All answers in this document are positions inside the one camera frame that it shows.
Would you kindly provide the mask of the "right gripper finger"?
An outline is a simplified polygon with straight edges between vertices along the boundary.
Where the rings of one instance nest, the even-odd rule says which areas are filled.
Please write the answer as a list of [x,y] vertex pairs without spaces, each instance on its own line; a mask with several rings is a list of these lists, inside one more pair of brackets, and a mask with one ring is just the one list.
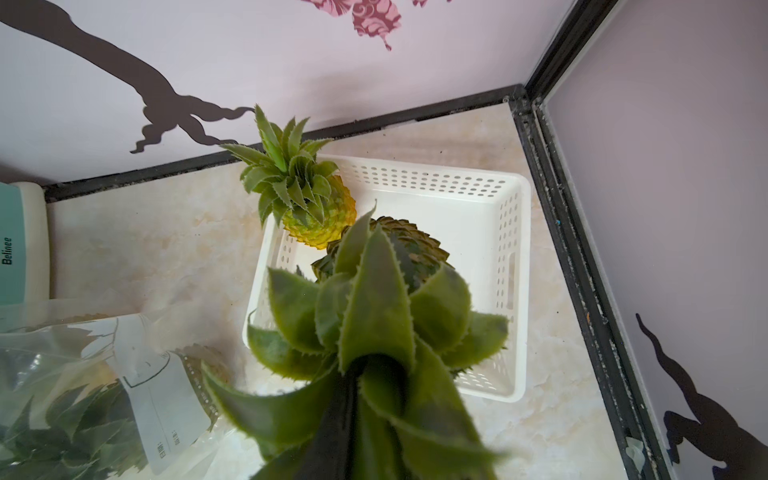
[[363,361],[357,360],[337,382],[330,405],[306,449],[294,479],[349,479],[354,450],[358,377]]

